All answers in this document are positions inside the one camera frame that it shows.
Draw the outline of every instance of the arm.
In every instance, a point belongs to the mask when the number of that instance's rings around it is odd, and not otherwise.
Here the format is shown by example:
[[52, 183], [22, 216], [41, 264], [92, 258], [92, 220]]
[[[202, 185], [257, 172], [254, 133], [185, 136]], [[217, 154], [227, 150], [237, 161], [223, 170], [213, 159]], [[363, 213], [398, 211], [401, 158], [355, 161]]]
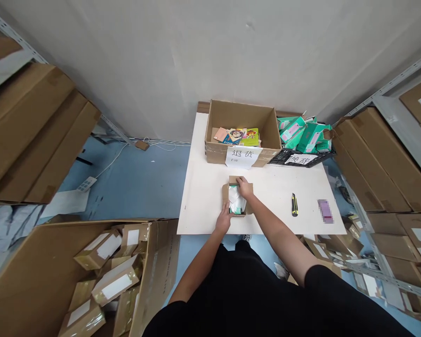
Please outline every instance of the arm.
[[237, 178], [240, 193], [250, 204], [257, 222], [268, 242], [284, 262], [296, 282], [304, 287], [307, 271], [319, 264], [318, 259], [302, 244], [293, 232], [275, 216], [248, 188], [248, 181]]
[[233, 215], [233, 213], [229, 213], [228, 200], [223, 205], [221, 213], [218, 216], [214, 231], [185, 271], [168, 302], [169, 304], [176, 301], [187, 302], [204, 281], [211, 271], [218, 247], [224, 235], [228, 232], [229, 226], [231, 225], [230, 220]]

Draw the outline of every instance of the hand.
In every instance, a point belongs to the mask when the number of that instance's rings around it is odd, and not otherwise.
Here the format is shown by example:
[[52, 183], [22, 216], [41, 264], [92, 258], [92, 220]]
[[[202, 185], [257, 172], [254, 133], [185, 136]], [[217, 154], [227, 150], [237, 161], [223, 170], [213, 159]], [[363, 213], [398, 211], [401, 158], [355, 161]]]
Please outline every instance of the hand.
[[229, 200], [223, 204], [221, 213], [217, 218], [217, 223], [215, 224], [215, 230], [226, 234], [231, 225], [231, 218], [234, 216], [234, 213], [229, 213]]
[[253, 191], [249, 188], [248, 181], [245, 177], [236, 178], [237, 182], [239, 183], [239, 191], [242, 197], [245, 199], [253, 194]]

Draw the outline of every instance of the shoe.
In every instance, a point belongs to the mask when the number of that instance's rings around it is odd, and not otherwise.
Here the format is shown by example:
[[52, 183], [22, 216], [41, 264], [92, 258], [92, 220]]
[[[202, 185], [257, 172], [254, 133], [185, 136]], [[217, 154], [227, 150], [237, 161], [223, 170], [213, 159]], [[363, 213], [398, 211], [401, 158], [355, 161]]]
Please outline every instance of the shoe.
[[253, 236], [251, 235], [251, 234], [243, 234], [243, 235], [241, 235], [241, 240], [243, 240], [243, 241], [250, 241], [251, 240], [251, 238], [252, 238]]

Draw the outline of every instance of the person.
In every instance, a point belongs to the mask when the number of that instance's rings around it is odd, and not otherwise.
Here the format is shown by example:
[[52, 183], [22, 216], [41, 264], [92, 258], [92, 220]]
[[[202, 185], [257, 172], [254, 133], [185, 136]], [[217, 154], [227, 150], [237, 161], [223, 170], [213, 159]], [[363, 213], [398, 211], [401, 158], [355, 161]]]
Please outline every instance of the person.
[[237, 178], [240, 193], [298, 286], [274, 272], [241, 240], [221, 241], [233, 214], [223, 205], [215, 230], [195, 256], [168, 305], [143, 336], [412, 336], [369, 297], [336, 276]]

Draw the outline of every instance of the black sleeve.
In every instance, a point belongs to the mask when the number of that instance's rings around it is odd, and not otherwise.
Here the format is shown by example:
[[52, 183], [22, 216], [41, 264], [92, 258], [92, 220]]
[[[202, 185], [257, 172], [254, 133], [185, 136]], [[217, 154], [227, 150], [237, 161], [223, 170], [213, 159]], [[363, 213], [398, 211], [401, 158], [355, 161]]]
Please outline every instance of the black sleeve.
[[322, 265], [313, 266], [304, 279], [305, 290], [338, 324], [352, 335], [413, 336], [368, 296]]
[[148, 323], [142, 337], [182, 335], [187, 318], [186, 302], [176, 301], [162, 308]]

